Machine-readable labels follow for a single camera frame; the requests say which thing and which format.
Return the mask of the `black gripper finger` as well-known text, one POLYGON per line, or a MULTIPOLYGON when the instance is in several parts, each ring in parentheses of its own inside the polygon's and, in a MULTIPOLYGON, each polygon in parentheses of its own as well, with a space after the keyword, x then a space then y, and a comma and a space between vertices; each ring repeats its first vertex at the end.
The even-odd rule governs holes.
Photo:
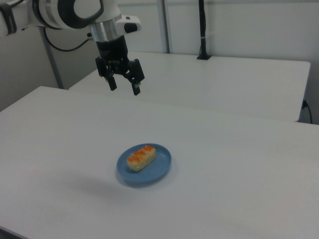
POLYGON ((114 91, 117 88, 117 85, 112 68, 107 65, 106 61, 101 56, 97 57, 95 61, 99 76, 104 77, 109 84, 110 90, 114 91))
POLYGON ((129 61, 128 72, 126 73, 126 78, 132 85, 134 95, 138 95, 140 90, 141 81, 145 78, 141 64, 138 59, 129 61))

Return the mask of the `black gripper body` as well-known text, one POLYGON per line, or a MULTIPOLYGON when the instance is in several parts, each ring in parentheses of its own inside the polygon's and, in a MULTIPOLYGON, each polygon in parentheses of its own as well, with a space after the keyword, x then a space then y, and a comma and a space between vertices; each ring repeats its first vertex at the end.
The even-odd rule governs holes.
POLYGON ((106 41, 96 42, 100 56, 110 66, 114 74, 126 74, 128 72, 128 48, 124 36, 106 41))

